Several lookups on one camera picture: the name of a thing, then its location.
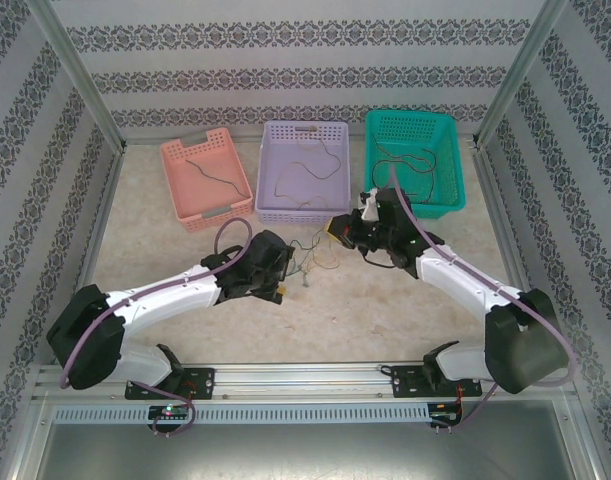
teal basket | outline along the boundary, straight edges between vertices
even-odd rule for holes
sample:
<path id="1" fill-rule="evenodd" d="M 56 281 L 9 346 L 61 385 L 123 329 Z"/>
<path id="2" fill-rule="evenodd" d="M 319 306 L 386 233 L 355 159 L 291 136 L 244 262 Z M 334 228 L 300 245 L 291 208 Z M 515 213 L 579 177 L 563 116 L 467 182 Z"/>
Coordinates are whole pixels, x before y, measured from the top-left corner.
<path id="1" fill-rule="evenodd" d="M 465 206 L 461 157 L 452 117 L 430 112 L 372 110 L 365 123 L 365 191 L 385 186 L 393 164 L 417 217 L 439 218 Z M 430 152 L 436 155 L 433 188 L 432 173 L 417 173 L 406 165 L 387 161 L 403 161 L 419 171 L 431 170 L 434 157 Z M 402 156 L 405 154 L 427 161 Z"/>

plastic basket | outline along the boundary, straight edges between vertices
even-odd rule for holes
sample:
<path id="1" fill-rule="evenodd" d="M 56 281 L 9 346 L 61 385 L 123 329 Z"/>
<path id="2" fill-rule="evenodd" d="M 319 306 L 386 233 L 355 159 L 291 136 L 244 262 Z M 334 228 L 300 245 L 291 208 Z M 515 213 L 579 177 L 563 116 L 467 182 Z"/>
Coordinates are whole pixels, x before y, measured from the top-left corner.
<path id="1" fill-rule="evenodd" d="M 340 160 L 340 168 L 331 174 L 339 165 L 335 157 Z M 303 165 L 319 177 L 329 177 L 319 180 Z M 349 208 L 347 124 L 265 123 L 256 189 L 256 211 L 261 221 L 322 224 L 330 217 L 348 213 Z"/>
<path id="2" fill-rule="evenodd" d="M 465 189 L 456 125 L 452 117 L 439 113 L 372 110 L 366 115 L 365 191 L 375 186 L 372 173 L 377 186 L 387 184 L 392 163 L 377 163 L 391 159 L 388 153 L 393 157 L 411 154 L 426 158 L 429 163 L 410 157 L 396 160 L 404 160 L 418 170 L 427 170 L 434 164 L 427 150 L 436 155 L 433 190 L 431 173 L 417 173 L 400 163 L 393 164 L 401 188 L 411 194 L 414 214 L 422 218 L 439 218 L 447 212 L 460 210 L 465 206 Z"/>
<path id="3" fill-rule="evenodd" d="M 205 134 L 207 141 L 197 145 L 189 146 L 185 139 L 161 145 L 176 218 L 188 232 L 252 212 L 252 192 L 229 131 L 216 128 Z M 206 175 L 232 182 L 240 193 Z"/>

beige floor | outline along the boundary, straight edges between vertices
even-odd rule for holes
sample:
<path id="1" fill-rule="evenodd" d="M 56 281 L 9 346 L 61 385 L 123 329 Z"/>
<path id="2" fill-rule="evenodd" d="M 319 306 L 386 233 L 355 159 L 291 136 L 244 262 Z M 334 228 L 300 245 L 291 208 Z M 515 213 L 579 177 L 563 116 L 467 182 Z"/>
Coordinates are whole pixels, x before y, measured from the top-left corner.
<path id="1" fill-rule="evenodd" d="M 255 188 L 259 144 L 236 148 Z M 352 195 L 362 184 L 363 143 L 351 142 Z M 463 258 L 505 281 L 500 253 L 472 159 L 461 157 L 467 206 L 437 221 L 424 221 Z M 263 226 L 250 217 L 255 232 Z M 309 242 L 318 227 L 270 227 L 283 239 Z M 127 149 L 114 204 L 96 265 L 103 291 L 161 280 L 199 263 L 211 253 L 216 228 L 188 234 L 176 221 L 158 148 Z M 244 240 L 232 227 L 222 245 Z M 164 343 L 181 362 L 337 362 L 417 360 L 450 340 L 482 339 L 482 325 L 446 294 L 402 271 L 366 265 L 355 251 L 334 245 L 336 270 L 314 269 L 303 285 L 289 277 L 283 304 L 254 298 L 230 301 L 166 320 L 139 334 L 147 344 Z M 386 256 L 376 256 L 386 262 Z"/>

patterned wallpaper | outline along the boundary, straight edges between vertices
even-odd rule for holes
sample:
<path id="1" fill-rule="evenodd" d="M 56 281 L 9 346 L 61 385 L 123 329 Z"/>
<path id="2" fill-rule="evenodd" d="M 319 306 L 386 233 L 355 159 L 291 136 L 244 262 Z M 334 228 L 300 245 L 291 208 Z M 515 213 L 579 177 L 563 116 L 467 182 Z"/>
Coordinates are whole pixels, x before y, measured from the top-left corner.
<path id="1" fill-rule="evenodd" d="M 25 4 L 0 0 L 0 470 L 114 154 Z"/>
<path id="2" fill-rule="evenodd" d="M 128 140 L 374 108 L 452 115 L 474 132 L 542 0 L 53 1 Z"/>
<path id="3" fill-rule="evenodd" d="M 533 286 L 580 357 L 611 478 L 611 1 L 572 1 L 487 145 Z"/>

purple basket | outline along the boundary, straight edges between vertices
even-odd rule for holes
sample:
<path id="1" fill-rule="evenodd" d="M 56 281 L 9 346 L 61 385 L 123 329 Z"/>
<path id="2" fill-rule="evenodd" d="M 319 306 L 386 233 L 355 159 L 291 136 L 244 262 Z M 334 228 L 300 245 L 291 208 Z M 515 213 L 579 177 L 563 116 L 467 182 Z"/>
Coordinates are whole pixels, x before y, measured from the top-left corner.
<path id="1" fill-rule="evenodd" d="M 338 160 L 334 156 L 340 160 L 340 168 L 330 175 L 338 167 Z M 329 177 L 319 180 L 294 162 L 306 165 L 319 177 Z M 265 123 L 258 167 L 256 211 L 263 223 L 323 224 L 335 215 L 349 213 L 347 124 Z"/>

